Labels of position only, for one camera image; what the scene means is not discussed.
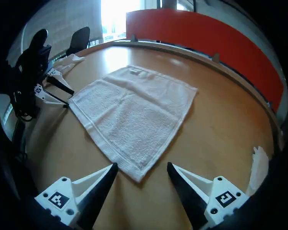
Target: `screw hole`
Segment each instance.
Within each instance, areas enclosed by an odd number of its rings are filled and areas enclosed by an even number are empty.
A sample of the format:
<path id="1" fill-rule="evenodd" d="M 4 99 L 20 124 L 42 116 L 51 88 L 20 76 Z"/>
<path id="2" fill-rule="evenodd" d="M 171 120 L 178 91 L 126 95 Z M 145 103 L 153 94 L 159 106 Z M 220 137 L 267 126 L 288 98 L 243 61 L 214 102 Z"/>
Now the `screw hole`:
<path id="1" fill-rule="evenodd" d="M 74 214 L 74 210 L 72 210 L 72 209 L 67 209 L 66 213 L 67 213 L 68 215 L 73 215 L 73 214 Z"/>
<path id="2" fill-rule="evenodd" d="M 58 221 L 61 221 L 61 217 L 59 217 L 58 215 L 54 216 L 54 218 Z"/>
<path id="3" fill-rule="evenodd" d="M 211 210 L 210 210 L 210 213 L 211 213 L 211 214 L 216 214 L 217 212 L 218 212 L 217 209 L 211 209 Z"/>

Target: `white cloth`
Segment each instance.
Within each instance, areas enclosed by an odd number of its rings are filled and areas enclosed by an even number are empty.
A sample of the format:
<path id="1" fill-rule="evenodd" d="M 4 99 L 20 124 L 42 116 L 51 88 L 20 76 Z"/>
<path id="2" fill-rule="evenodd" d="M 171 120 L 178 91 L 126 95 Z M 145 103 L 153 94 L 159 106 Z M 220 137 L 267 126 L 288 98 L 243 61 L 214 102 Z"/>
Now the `white cloth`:
<path id="1" fill-rule="evenodd" d="M 175 78 L 127 66 L 86 86 L 69 104 L 100 150 L 140 182 L 175 136 L 196 91 Z"/>
<path id="2" fill-rule="evenodd" d="M 74 54 L 69 55 L 65 58 L 60 58 L 56 60 L 53 64 L 53 68 L 55 68 L 57 71 L 61 72 L 64 76 L 67 74 L 73 67 L 76 66 L 76 64 L 80 63 L 81 61 L 84 61 L 85 57 L 78 57 Z"/>
<path id="3" fill-rule="evenodd" d="M 246 194 L 252 196 L 262 184 L 263 180 L 268 175 L 269 158 L 262 147 L 256 149 L 254 147 L 253 165 L 251 169 L 250 183 L 247 187 Z"/>

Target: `orange partition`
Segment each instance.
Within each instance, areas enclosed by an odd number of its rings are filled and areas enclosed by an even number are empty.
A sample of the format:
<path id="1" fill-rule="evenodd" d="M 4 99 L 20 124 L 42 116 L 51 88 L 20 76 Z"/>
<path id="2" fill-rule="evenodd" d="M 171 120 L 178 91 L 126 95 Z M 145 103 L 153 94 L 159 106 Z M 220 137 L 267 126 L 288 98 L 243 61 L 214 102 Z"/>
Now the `orange partition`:
<path id="1" fill-rule="evenodd" d="M 214 18 L 194 12 L 168 9 L 127 13 L 127 38 L 179 44 L 207 55 L 220 54 L 220 61 L 245 76 L 277 111 L 283 84 L 264 53 L 246 36 Z"/>

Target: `wooden table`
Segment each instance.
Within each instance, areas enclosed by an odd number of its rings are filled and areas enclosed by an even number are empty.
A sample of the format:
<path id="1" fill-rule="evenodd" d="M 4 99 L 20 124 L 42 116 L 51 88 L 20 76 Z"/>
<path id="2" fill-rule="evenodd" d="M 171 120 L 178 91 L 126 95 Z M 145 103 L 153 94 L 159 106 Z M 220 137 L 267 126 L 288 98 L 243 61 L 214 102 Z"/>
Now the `wooden table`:
<path id="1" fill-rule="evenodd" d="M 273 154 L 268 115 L 229 78 L 192 60 L 155 50 L 113 46 L 97 50 L 65 79 L 77 92 L 128 64 L 176 77 L 199 90 L 177 135 L 142 182 L 137 184 L 118 172 L 94 229 L 191 229 L 168 177 L 167 162 L 210 180 L 222 175 L 246 191 L 253 147 L 262 146 L 269 157 Z M 48 90 L 68 98 L 59 89 Z M 27 152 L 40 192 L 62 176 L 73 181 L 111 163 L 71 110 L 43 107 L 31 126 Z"/>

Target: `office chair backrest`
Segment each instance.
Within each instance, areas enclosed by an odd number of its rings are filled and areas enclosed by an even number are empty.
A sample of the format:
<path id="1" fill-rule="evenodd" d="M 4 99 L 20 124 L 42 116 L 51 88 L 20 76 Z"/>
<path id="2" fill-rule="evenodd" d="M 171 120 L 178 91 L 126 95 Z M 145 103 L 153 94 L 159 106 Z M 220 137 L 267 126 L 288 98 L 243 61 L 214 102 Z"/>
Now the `office chair backrest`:
<path id="1" fill-rule="evenodd" d="M 83 27 L 82 29 L 76 31 L 71 38 L 70 47 L 66 51 L 66 55 L 68 56 L 86 49 L 89 43 L 89 33 L 89 27 Z"/>

